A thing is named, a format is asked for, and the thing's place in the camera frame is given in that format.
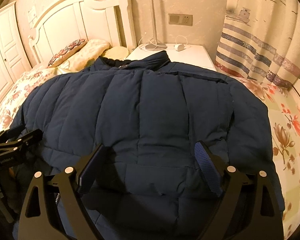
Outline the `navy blue puffer jacket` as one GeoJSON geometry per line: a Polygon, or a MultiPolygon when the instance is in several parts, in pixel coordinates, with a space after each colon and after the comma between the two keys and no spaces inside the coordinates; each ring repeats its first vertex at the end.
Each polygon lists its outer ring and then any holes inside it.
{"type": "Polygon", "coordinates": [[[224,74],[172,62],[165,51],[139,61],[99,57],[80,72],[35,88],[12,127],[39,129],[34,164],[46,174],[111,148],[83,197],[105,239],[195,239],[214,207],[194,155],[202,141],[242,172],[265,171],[280,211],[266,105],[224,74]]]}

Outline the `white wardrobe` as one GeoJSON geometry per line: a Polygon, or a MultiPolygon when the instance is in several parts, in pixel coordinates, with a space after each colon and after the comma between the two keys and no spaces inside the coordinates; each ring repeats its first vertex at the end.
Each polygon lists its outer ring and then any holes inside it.
{"type": "Polygon", "coordinates": [[[15,4],[0,9],[0,102],[21,75],[32,69],[19,34],[15,4]]]}

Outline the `floral bed sheet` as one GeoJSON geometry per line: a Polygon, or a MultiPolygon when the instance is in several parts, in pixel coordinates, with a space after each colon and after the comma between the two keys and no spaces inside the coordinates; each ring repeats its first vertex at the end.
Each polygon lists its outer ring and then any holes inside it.
{"type": "MultiPolygon", "coordinates": [[[[17,110],[34,88],[69,71],[39,67],[24,72],[0,102],[0,131],[8,129],[17,110]]],[[[273,160],[285,200],[283,229],[292,239],[300,226],[300,93],[251,79],[238,78],[268,107],[273,142],[273,160]]]]}

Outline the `patterned round cushion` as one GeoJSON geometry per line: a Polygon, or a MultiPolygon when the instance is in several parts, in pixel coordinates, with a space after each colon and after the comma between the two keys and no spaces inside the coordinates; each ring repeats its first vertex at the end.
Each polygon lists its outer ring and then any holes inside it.
{"type": "Polygon", "coordinates": [[[52,68],[57,67],[65,60],[70,58],[72,55],[74,55],[76,52],[78,52],[80,49],[82,49],[86,44],[87,40],[84,38],[74,40],[65,48],[60,50],[57,54],[53,55],[53,57],[51,57],[50,61],[48,62],[47,66],[52,68]]]}

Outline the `cream floral pillow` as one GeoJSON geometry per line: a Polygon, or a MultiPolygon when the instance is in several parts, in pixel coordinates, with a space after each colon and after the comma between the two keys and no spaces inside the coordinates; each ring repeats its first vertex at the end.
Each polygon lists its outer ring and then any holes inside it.
{"type": "Polygon", "coordinates": [[[83,48],[57,67],[58,74],[79,72],[89,67],[102,53],[110,48],[110,43],[104,40],[89,40],[83,48]]]}

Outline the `yellow pillow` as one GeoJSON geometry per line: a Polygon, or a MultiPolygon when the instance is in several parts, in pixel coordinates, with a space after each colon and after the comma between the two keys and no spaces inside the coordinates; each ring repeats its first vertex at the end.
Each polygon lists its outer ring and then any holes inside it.
{"type": "Polygon", "coordinates": [[[118,46],[105,50],[102,57],[112,60],[125,60],[129,55],[129,50],[126,47],[118,46]]]}

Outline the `white wooden headboard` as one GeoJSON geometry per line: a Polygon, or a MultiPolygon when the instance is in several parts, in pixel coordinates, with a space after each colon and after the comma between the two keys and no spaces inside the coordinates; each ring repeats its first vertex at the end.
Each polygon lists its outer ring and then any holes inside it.
{"type": "Polygon", "coordinates": [[[137,46],[131,0],[58,0],[50,5],[28,36],[36,63],[51,59],[70,42],[100,39],[132,51],[137,46]]]}

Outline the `white nightstand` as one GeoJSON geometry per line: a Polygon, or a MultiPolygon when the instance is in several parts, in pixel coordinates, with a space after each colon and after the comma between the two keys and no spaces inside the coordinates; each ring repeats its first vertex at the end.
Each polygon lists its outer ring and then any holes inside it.
{"type": "MultiPolygon", "coordinates": [[[[177,51],[175,44],[168,43],[165,51],[172,62],[182,62],[191,64],[194,66],[202,67],[205,69],[217,71],[213,61],[211,60],[206,49],[201,45],[187,44],[184,49],[177,51]]],[[[130,55],[127,57],[128,60],[141,60],[150,55],[162,51],[162,48],[157,47],[156,49],[146,49],[145,45],[139,45],[135,48],[130,55]]]]}

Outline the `white floor lamp pole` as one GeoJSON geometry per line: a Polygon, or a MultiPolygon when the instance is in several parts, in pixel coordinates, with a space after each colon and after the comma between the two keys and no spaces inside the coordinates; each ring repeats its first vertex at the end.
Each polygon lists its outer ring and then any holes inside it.
{"type": "Polygon", "coordinates": [[[159,51],[167,48],[166,44],[160,43],[157,36],[157,26],[155,20],[155,9],[154,9],[154,0],[149,0],[151,6],[151,21],[152,21],[152,32],[153,37],[145,45],[145,49],[149,51],[159,51]]]}

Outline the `nautical striped curtain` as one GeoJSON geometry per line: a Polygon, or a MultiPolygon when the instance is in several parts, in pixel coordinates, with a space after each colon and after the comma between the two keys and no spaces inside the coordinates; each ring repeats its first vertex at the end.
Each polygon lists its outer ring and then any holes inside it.
{"type": "Polygon", "coordinates": [[[300,76],[298,0],[227,0],[215,66],[289,89],[300,76]]]}

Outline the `paper notices on wall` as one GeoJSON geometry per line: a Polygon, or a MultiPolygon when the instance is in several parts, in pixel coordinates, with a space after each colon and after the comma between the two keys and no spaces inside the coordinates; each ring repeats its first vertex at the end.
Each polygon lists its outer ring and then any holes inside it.
{"type": "Polygon", "coordinates": [[[27,12],[27,20],[28,20],[29,28],[33,29],[35,23],[37,22],[37,12],[36,12],[36,7],[34,5],[27,12]]]}

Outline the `wall socket panel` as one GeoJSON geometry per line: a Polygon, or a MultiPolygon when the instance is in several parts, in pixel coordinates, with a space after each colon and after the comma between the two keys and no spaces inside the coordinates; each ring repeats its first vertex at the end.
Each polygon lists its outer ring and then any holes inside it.
{"type": "Polygon", "coordinates": [[[193,26],[193,15],[188,14],[168,14],[170,25],[193,26]]]}

